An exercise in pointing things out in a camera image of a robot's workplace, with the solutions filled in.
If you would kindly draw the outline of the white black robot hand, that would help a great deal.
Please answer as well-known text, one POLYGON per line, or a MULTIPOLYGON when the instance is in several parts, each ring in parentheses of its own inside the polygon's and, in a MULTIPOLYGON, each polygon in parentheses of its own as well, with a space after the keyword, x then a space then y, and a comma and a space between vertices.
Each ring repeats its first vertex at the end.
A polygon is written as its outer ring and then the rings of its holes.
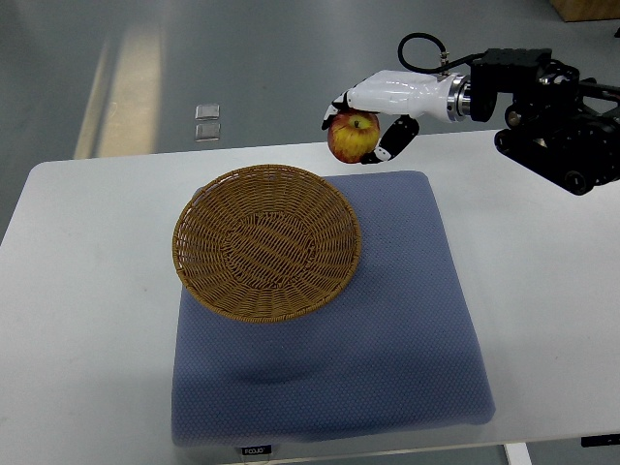
POLYGON ((418 135, 418 118, 430 115, 440 121, 456 122, 469 116, 470 78, 460 74, 426 75, 415 72, 380 71, 343 92, 326 110, 322 128, 341 111, 375 113, 380 139, 358 164, 390 161, 418 135))

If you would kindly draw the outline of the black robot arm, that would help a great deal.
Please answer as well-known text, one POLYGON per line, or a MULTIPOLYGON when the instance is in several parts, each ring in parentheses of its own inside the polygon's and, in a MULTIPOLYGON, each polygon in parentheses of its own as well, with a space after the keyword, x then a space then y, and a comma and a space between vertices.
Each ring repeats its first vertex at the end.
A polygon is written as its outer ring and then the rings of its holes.
POLYGON ((502 155, 576 196, 618 180, 618 87, 581 78, 548 48, 491 48, 469 66, 472 120, 512 96, 494 138, 502 155))

